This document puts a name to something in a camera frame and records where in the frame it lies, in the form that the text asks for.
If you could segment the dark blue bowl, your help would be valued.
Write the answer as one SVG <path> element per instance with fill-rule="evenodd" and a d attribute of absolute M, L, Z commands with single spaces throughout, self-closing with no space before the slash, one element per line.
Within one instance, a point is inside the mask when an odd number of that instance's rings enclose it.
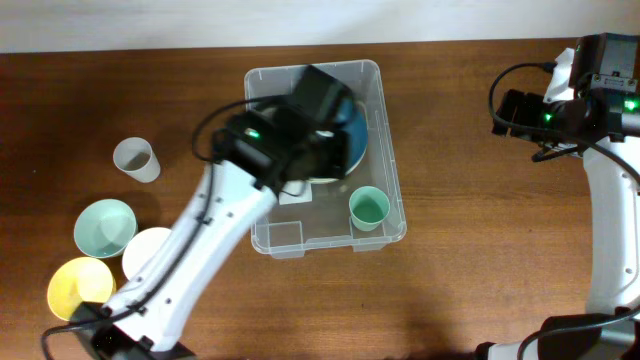
<path fill-rule="evenodd" d="M 354 100 L 344 100 L 337 117 L 337 124 L 349 137 L 345 174 L 349 175 L 360 164 L 368 146 L 366 112 Z"/>

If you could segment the mint green plastic cup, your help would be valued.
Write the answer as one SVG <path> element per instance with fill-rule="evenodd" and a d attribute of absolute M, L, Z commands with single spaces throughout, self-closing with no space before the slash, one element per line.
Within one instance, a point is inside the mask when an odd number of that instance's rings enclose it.
<path fill-rule="evenodd" d="M 388 196 L 377 187 L 360 187 L 349 198 L 351 221 L 360 231 L 373 231 L 388 216 L 390 210 Z"/>

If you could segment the grey plastic cup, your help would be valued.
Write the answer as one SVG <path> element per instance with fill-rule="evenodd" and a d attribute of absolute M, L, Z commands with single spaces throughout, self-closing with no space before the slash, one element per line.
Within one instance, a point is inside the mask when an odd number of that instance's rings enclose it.
<path fill-rule="evenodd" d="M 122 140 L 114 149 L 113 162 L 120 171 L 141 183 L 153 182 L 161 173 L 150 143 L 140 137 Z"/>

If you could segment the white small bowl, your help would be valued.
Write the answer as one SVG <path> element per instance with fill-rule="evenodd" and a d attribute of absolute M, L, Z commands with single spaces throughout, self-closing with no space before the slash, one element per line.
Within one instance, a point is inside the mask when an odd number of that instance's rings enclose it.
<path fill-rule="evenodd" d="M 139 232 L 132 238 L 122 255 L 122 269 L 128 280 L 131 280 L 154 256 L 170 234 L 170 228 L 153 227 Z"/>

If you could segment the mint green small bowl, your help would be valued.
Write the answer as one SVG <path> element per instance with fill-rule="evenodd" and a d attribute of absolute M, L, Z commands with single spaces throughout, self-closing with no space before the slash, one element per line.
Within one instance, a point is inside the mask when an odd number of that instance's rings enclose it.
<path fill-rule="evenodd" d="M 103 199 L 81 212 L 73 237 L 83 254 L 103 259 L 121 255 L 137 232 L 136 216 L 126 203 Z"/>

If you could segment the yellow small bowl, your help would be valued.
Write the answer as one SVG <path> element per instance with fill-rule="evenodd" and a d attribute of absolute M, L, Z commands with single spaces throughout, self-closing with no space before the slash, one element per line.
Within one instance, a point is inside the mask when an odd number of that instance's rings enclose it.
<path fill-rule="evenodd" d="M 82 302 L 105 303 L 115 291 L 115 278 L 104 262 L 79 257 L 54 273 L 47 288 L 47 303 L 57 318 L 69 321 Z"/>

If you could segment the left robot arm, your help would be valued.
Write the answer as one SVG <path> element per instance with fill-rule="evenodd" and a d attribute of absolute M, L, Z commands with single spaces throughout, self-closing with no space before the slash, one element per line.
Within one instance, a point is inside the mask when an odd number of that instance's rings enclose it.
<path fill-rule="evenodd" d="M 232 116 L 214 155 L 158 252 L 104 305 L 84 302 L 70 323 L 93 359 L 192 359 L 181 344 L 194 306 L 237 243 L 276 205 L 285 185 L 341 179 L 362 158 L 360 111 L 326 122 L 291 110 Z"/>

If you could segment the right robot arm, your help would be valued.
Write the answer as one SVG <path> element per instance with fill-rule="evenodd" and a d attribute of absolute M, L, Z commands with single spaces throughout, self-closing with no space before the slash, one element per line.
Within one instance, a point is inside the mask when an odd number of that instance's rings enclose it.
<path fill-rule="evenodd" d="M 639 95 L 587 73 L 566 98 L 511 89 L 490 107 L 493 132 L 536 143 L 533 161 L 583 161 L 593 226 L 586 311 L 554 316 L 523 340 L 483 343 L 478 359 L 636 359 L 639 356 Z"/>

